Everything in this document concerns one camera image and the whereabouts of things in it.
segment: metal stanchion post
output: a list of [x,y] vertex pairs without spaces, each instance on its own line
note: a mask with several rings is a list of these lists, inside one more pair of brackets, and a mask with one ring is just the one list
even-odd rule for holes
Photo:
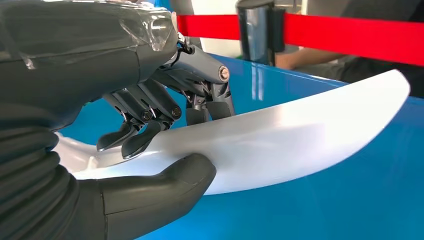
[[284,10],[274,0],[239,0],[236,7],[243,59],[274,66],[275,53],[284,49]]

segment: retractable belt stanchion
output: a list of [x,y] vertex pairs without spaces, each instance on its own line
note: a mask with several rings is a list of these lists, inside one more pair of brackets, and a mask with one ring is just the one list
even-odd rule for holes
[[[272,10],[273,13],[278,11],[281,10],[275,7]],[[272,22],[277,23],[278,18],[281,18],[281,21],[280,24],[268,24],[268,30],[272,29],[272,32],[269,31],[267,36],[272,33],[274,39],[272,44],[268,42],[270,44],[268,46],[277,44],[278,41],[275,39],[282,38],[281,44],[424,67],[424,44],[422,42],[424,23],[422,22],[290,13],[271,15],[275,17]],[[240,19],[237,15],[178,16],[179,31],[189,37],[241,40],[243,42],[241,34],[243,28],[246,29],[246,27],[240,26]]]
[[275,53],[284,50],[282,23],[285,10],[274,0],[240,0],[236,5],[244,60],[275,65]]

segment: dark clothing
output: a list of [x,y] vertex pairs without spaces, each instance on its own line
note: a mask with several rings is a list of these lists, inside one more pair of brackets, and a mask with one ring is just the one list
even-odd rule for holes
[[[424,0],[351,0],[342,17],[424,22]],[[424,67],[421,66],[357,57],[344,63],[339,80],[354,83],[392,69],[399,70],[408,79],[411,96],[424,98]]]

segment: gray mechanical linkage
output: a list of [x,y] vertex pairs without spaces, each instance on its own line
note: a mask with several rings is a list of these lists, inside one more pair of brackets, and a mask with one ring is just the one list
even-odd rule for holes
[[200,48],[188,45],[181,33],[178,45],[175,55],[147,80],[103,96],[124,122],[117,132],[98,140],[98,151],[122,145],[122,157],[129,159],[142,153],[160,131],[168,130],[182,110],[164,86],[185,96],[189,126],[207,122],[209,115],[218,120],[235,114],[228,68]]

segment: metal bolt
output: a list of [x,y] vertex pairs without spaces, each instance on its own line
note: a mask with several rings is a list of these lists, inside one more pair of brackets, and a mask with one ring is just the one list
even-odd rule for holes
[[228,71],[226,66],[221,66],[219,68],[219,79],[225,83],[228,81],[228,78],[230,78],[230,71]]
[[141,119],[144,122],[150,122],[150,120],[152,120],[152,114],[146,110],[141,114]]
[[172,113],[172,116],[179,118],[179,117],[181,117],[181,108],[176,106],[172,109],[171,113]]

